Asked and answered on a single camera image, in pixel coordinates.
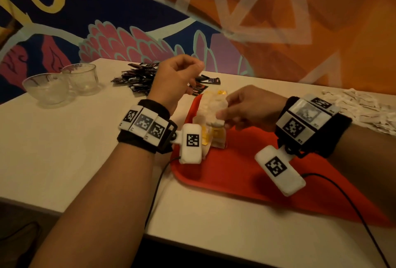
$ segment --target table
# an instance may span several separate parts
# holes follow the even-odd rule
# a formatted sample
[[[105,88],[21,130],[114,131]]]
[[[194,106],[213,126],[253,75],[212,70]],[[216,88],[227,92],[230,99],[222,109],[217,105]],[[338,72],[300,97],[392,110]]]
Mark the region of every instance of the table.
[[[62,213],[116,146],[117,125],[138,99],[109,82],[127,62],[98,59],[102,90],[64,107],[40,108],[28,94],[0,106],[0,198]],[[325,87],[206,72],[232,92],[253,84],[284,96],[320,95]],[[374,94],[396,105],[396,96]],[[194,97],[172,116],[180,126]],[[170,154],[156,155],[153,186]],[[396,229],[370,227],[391,266]],[[188,187],[168,171],[158,191],[147,235],[197,249],[278,267],[383,267],[359,223],[300,213]]]

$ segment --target red tray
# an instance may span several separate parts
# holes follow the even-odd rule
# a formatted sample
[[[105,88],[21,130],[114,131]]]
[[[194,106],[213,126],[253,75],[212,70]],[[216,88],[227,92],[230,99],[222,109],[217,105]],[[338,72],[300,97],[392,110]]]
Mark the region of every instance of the red tray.
[[[196,115],[202,95],[192,102],[185,123]],[[254,159],[267,145],[277,146],[276,136],[251,127],[243,131],[227,131],[227,148],[210,148],[201,164],[171,163],[176,178],[191,186],[225,192],[233,195],[274,202],[286,208],[308,210],[324,215],[360,222],[359,217],[340,191],[328,181],[310,176],[306,186],[290,197],[285,197]],[[176,145],[172,157],[179,156]],[[394,226],[388,218],[359,192],[346,178],[319,155],[295,158],[292,166],[300,173],[316,172],[335,181],[351,198],[368,224]]]

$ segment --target wrist-mounted device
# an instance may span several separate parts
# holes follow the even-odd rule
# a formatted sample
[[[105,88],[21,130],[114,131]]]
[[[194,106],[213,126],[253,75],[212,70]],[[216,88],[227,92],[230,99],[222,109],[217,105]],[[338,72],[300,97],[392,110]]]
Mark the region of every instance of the wrist-mounted device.
[[[324,158],[335,146],[352,119],[339,113],[340,108],[312,94],[290,97],[276,122],[278,147],[267,146],[255,159],[285,196],[305,186],[304,179],[289,164],[295,157],[314,152]]]
[[[171,145],[180,145],[180,163],[201,163],[202,127],[187,123],[177,130],[169,111],[160,103],[142,99],[131,106],[118,126],[118,142],[162,154],[172,151]]]

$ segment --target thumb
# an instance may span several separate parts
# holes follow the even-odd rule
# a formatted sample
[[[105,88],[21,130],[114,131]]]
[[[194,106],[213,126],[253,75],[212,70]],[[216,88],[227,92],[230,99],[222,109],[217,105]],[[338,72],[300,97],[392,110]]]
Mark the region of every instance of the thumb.
[[[186,81],[189,81],[191,78],[197,77],[205,68],[204,62],[199,62],[197,64],[193,64],[185,68],[184,70],[178,71],[179,75]]]
[[[228,108],[220,110],[216,113],[216,118],[220,120],[229,120],[235,117],[243,117],[243,105],[238,103],[236,105],[231,105]]]

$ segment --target clear glass cup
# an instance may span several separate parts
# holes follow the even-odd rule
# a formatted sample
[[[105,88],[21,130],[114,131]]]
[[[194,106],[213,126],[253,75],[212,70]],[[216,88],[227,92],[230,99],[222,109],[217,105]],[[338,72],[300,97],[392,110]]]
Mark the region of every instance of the clear glass cup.
[[[44,73],[31,76],[22,82],[31,96],[46,105],[55,105],[65,101],[69,93],[69,83],[60,73]]]
[[[72,88],[80,95],[92,95],[100,90],[94,64],[68,65],[62,73],[67,75]]]

